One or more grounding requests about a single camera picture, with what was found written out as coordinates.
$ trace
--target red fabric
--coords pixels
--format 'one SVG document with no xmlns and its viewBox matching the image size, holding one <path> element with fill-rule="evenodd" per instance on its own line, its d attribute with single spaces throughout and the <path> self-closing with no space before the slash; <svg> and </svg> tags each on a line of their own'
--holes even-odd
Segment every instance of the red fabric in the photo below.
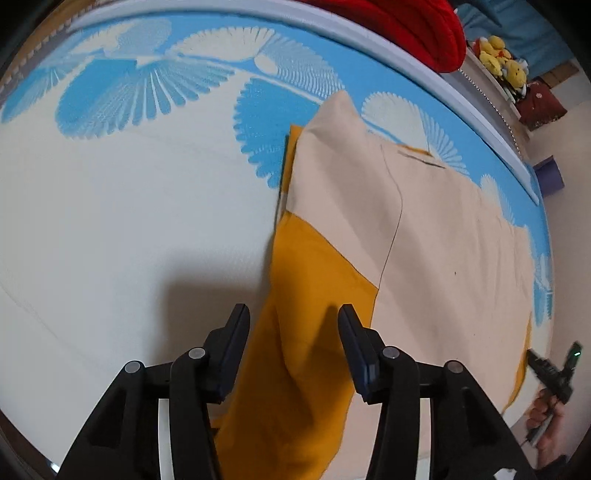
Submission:
<svg viewBox="0 0 591 480">
<path fill-rule="evenodd" d="M 554 96 L 550 87 L 541 80 L 527 84 L 525 98 L 515 104 L 521 115 L 519 121 L 531 131 L 554 122 L 566 115 L 566 108 Z"/>
<path fill-rule="evenodd" d="M 301 0 L 376 32 L 436 72 L 453 72 L 466 39 L 447 0 Z"/>
</svg>

